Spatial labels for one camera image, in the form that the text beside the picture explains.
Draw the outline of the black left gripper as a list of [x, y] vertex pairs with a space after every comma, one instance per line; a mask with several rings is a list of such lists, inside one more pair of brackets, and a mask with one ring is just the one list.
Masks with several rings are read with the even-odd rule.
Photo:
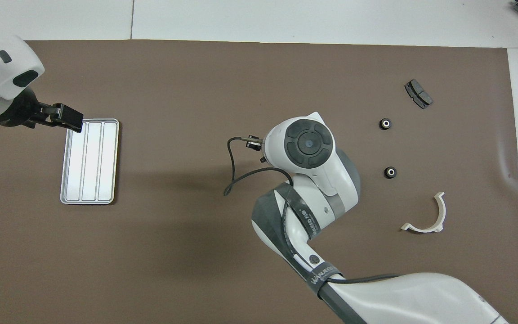
[[0, 125], [15, 127], [19, 125], [34, 129], [36, 124], [49, 127], [62, 126], [76, 133], [80, 133], [83, 127], [84, 115], [65, 104], [59, 104], [59, 122], [47, 119], [56, 113], [56, 107], [41, 103], [37, 100], [35, 92], [26, 87], [12, 101], [8, 109], [0, 115]]

